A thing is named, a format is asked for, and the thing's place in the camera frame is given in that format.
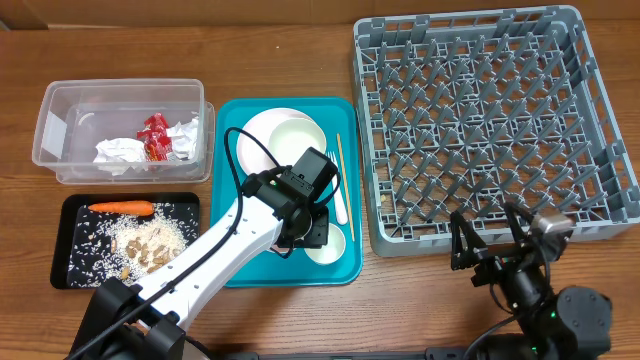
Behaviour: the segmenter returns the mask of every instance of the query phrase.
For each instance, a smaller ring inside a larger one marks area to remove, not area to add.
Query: gray dish rack
[[[607,239],[640,219],[640,189],[579,12],[570,6],[367,18],[355,83],[371,245],[450,251],[458,210],[512,240],[505,201]]]

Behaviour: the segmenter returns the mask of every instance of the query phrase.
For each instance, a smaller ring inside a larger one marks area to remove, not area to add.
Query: clear plastic bin
[[[136,138],[144,121],[160,112],[169,126],[198,116],[196,155],[189,160],[98,164],[96,145]],[[63,184],[203,182],[211,173],[215,112],[194,79],[118,79],[53,82],[40,108],[33,140],[36,165],[56,172]],[[129,166],[122,175],[109,168]]]

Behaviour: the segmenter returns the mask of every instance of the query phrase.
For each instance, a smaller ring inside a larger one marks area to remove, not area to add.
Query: orange carrot
[[[89,210],[97,212],[112,212],[116,214],[147,216],[153,214],[153,204],[148,201],[120,201],[112,203],[93,204],[89,206]]]

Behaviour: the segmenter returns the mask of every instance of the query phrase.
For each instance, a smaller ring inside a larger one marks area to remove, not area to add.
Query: teal tray
[[[226,103],[218,113],[216,142],[213,167],[213,190],[211,201],[211,225],[229,209],[236,198],[231,169],[224,152],[224,132],[231,126],[243,127],[254,115],[271,108],[287,107],[309,115],[324,131],[327,137],[327,150],[338,154],[336,134],[340,133],[345,167],[348,169],[349,195],[353,210],[353,228],[355,242],[351,240],[349,224],[340,226],[347,239],[344,255],[330,265],[318,265],[303,249],[296,249],[288,259],[281,259],[271,252],[264,252],[248,264],[227,282],[227,287],[284,287],[313,285],[343,285],[352,282],[362,270],[362,212],[360,209],[360,164],[358,161],[358,135],[353,107],[347,101],[337,97],[313,98],[270,98],[236,99]],[[234,161],[240,181],[246,174],[241,170],[235,156],[238,135],[230,136],[230,147],[234,152]],[[328,195],[327,188],[321,198]],[[329,203],[330,221],[337,224],[333,200]]]

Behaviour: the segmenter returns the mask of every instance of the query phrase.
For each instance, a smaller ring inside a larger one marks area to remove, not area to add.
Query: white plate
[[[347,240],[340,228],[334,224],[329,224],[329,235],[327,245],[320,249],[304,249],[311,260],[320,265],[332,264],[342,257],[347,248]]]
[[[309,115],[289,108],[273,108],[265,110],[249,120],[242,130],[253,135],[264,145],[269,146],[269,138],[273,130],[289,119],[303,118],[313,121]],[[245,174],[260,173],[264,170],[273,168],[275,165],[269,159],[267,154],[253,142],[253,140],[240,134],[238,144],[236,146],[236,155],[238,162]]]
[[[305,118],[283,121],[269,138],[269,151],[282,166],[295,165],[310,147],[324,154],[327,139],[318,124]]]

